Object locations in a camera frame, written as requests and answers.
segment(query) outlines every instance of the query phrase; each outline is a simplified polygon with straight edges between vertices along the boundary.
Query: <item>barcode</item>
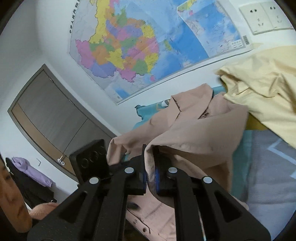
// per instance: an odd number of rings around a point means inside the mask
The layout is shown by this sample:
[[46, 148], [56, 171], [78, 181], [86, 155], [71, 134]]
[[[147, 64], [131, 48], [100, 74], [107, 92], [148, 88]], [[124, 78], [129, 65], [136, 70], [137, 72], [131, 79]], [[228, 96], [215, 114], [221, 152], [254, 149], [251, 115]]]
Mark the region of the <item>barcode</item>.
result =
[[242, 38], [244, 39], [244, 42], [246, 43], [246, 45], [249, 45], [250, 44], [250, 42], [249, 42], [249, 40], [248, 40], [248, 38], [247, 38], [246, 35], [243, 36]]

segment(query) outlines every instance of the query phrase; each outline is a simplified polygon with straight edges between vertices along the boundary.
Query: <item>white screw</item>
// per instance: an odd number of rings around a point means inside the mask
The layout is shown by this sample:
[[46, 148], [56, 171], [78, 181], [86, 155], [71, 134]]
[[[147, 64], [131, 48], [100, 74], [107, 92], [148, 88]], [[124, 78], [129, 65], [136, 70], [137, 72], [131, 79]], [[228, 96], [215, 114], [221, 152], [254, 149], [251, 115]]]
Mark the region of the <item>white screw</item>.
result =
[[132, 167], [127, 167], [124, 169], [125, 173], [133, 173], [134, 172], [134, 169]]
[[175, 168], [175, 167], [170, 167], [170, 168], [168, 169], [168, 172], [169, 172], [169, 173], [176, 173], [177, 171], [178, 171], [178, 169]]
[[89, 183], [90, 184], [97, 184], [99, 182], [99, 179], [97, 177], [92, 177], [90, 180], [89, 180]]
[[204, 181], [204, 183], [208, 183], [208, 184], [212, 183], [213, 181], [213, 179], [210, 177], [204, 177], [202, 180]]

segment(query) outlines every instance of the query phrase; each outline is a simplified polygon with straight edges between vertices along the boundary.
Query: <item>hanging clothes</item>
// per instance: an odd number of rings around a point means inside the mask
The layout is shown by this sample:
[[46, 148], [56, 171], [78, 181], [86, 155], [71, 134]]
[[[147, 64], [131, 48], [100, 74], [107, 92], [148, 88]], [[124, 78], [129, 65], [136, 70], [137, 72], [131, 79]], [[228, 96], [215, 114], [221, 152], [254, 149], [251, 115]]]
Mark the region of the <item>hanging clothes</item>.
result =
[[30, 208], [33, 209], [41, 203], [57, 202], [54, 199], [54, 193], [48, 187], [41, 186], [28, 175], [18, 170], [9, 158], [6, 158], [5, 161], [12, 179], [20, 189], [26, 204]]
[[41, 173], [40, 171], [32, 167], [27, 159], [22, 157], [13, 157], [12, 163], [17, 169], [27, 174], [29, 177], [31, 177], [33, 180], [38, 182], [40, 185], [44, 187], [49, 187], [49, 188], [52, 186], [53, 181], [50, 178], [48, 178], [46, 175], [44, 175], [43, 173]]
[[126, 218], [149, 240], [176, 240], [176, 226], [171, 198], [155, 192], [155, 164], [152, 149], [158, 146], [172, 160], [173, 166], [192, 177], [213, 177], [231, 190], [232, 154], [246, 125], [246, 106], [232, 104], [220, 93], [203, 84], [174, 95], [169, 106], [152, 116], [142, 126], [111, 140], [107, 160], [116, 164], [124, 154], [129, 158], [144, 153], [148, 189], [144, 196], [130, 196], [128, 201], [139, 209], [129, 209]]

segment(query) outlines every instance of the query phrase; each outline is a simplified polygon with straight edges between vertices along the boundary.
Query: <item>white wall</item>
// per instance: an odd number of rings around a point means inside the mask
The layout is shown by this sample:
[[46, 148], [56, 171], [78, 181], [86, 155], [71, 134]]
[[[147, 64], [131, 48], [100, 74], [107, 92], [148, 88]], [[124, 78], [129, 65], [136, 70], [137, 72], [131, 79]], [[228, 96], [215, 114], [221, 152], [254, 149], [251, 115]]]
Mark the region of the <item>white wall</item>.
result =
[[22, 87], [45, 62], [37, 38], [36, 1], [25, 0], [0, 36], [0, 152], [3, 157], [29, 160], [56, 183], [55, 198], [62, 201], [77, 189], [77, 183], [36, 151], [7, 112]]
[[[248, 2], [248, 0], [230, 1], [237, 11], [238, 6]], [[116, 106], [67, 54], [71, 10], [74, 8], [75, 2], [75, 0], [38, 1], [37, 26], [40, 46], [49, 63], [51, 63], [51, 70], [62, 84], [115, 134], [130, 131], [133, 125], [140, 121], [134, 109], [136, 105], [147, 105], [162, 101], [170, 98], [173, 94], [195, 88], [202, 83], [208, 83], [212, 87], [218, 86], [220, 84], [213, 74], [213, 70], [218, 69], [228, 61], [234, 61], [248, 55], [244, 54], [186, 73]], [[260, 49], [275, 45], [296, 44], [296, 34], [294, 30], [277, 31], [254, 36], [253, 41], [264, 43]]]
[[[148, 105], [170, 95], [208, 83], [220, 85], [213, 71], [225, 63], [244, 58], [236, 56], [162, 83], [116, 106], [99, 86], [67, 54], [71, 10], [76, 0], [25, 0], [0, 36], [0, 152], [4, 157], [21, 156], [57, 184], [55, 197], [62, 201], [77, 187], [76, 182], [44, 159], [17, 129], [7, 110], [31, 78], [46, 63], [61, 83], [97, 119], [115, 134], [125, 133], [140, 121], [134, 107]], [[231, 0], [238, 6], [244, 0]], [[279, 45], [296, 44], [292, 30], [275, 31], [252, 37], [263, 43], [255, 51]]]

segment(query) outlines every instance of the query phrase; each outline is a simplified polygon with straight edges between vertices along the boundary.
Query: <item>gray blanket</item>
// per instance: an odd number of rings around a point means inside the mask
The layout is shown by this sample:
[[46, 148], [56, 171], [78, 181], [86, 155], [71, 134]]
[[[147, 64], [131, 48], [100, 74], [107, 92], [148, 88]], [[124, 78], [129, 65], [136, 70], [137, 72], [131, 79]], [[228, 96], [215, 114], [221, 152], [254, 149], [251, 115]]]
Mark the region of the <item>gray blanket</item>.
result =
[[296, 149], [271, 132], [254, 131], [247, 204], [274, 239], [296, 209]]

